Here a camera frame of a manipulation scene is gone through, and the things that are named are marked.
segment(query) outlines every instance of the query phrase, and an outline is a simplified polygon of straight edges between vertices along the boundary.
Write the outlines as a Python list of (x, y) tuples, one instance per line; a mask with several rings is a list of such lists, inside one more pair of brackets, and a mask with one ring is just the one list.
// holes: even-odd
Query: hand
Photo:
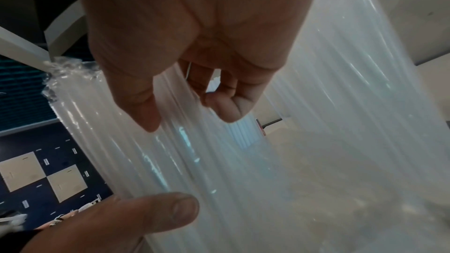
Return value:
[[(90, 49), (117, 105), (148, 131), (161, 117), (153, 77), (175, 62), (226, 122), (255, 105), (286, 61), (312, 0), (82, 0)], [(218, 89), (206, 94), (214, 69)]]
[(121, 201), (108, 198), (44, 229), (21, 253), (130, 253), (142, 236), (193, 222), (198, 201), (180, 193)]

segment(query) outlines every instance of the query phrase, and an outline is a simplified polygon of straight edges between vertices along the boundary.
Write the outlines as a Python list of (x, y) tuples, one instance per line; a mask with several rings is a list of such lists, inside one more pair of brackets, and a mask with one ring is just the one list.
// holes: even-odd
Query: blue vent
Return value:
[(0, 131), (56, 115), (41, 95), (45, 72), (0, 56)]

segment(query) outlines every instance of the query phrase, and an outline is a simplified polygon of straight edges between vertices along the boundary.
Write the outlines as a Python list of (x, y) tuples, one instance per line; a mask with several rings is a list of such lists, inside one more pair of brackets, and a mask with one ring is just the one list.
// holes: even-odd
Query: blue grille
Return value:
[(56, 118), (42, 95), (45, 73), (0, 56), (0, 131)]

